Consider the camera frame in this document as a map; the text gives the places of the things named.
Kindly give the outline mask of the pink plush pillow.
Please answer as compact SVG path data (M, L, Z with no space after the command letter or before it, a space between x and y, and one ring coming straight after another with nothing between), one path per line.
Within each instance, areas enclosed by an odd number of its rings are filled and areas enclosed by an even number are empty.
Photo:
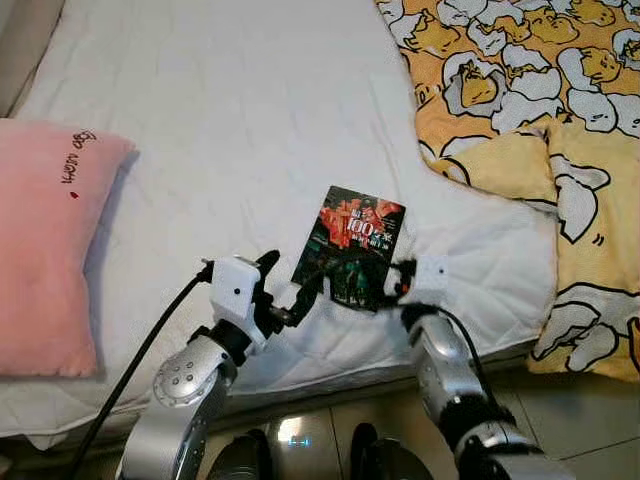
M118 134L0 118L0 378L96 371L84 262L133 150Z

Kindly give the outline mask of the white quilted mattress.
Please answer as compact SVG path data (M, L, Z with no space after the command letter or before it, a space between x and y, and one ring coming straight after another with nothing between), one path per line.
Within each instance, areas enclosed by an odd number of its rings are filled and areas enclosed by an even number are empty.
M530 207L429 172L406 68L372 0L65 0L17 109L134 143L86 264L99 374L0 381L0 438L72 443L205 259L280 252L291 275L333 186L397 201L397 255L442 259L486 358L524 355L554 278Z

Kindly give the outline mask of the yellow cartoon print duvet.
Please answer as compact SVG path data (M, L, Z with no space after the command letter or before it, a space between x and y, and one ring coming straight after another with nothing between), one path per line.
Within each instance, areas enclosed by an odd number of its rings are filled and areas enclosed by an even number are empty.
M527 367L640 379L640 0L372 0L426 166L556 225Z

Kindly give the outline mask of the robot right leg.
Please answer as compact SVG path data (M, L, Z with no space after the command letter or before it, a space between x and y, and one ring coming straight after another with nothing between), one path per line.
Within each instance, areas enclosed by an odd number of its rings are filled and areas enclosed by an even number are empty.
M434 476L398 440L381 436L370 422L361 422L353 430L349 480L434 480Z

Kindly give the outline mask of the dark book with red print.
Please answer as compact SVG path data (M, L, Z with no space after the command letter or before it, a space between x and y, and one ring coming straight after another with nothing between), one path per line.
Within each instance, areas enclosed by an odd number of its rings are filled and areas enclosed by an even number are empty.
M388 305L387 276L406 214L397 202L329 187L291 282L329 280L330 301L355 310Z

